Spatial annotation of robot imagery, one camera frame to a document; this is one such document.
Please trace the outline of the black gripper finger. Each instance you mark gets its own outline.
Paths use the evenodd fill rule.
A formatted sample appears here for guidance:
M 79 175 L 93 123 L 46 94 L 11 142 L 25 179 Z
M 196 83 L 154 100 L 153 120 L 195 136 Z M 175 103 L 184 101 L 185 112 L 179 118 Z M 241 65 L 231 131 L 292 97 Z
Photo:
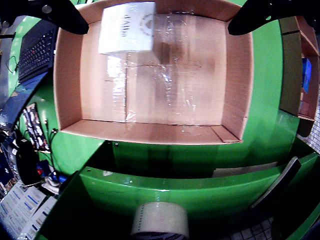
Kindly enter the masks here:
M 19 16 L 30 16 L 51 22 L 65 31 L 85 35 L 89 24 L 69 0 L 2 0 L 0 25 L 10 27 Z
M 233 36 L 248 34 L 263 25 L 288 17 L 302 16 L 317 33 L 320 32 L 318 0 L 247 0 L 228 24 Z

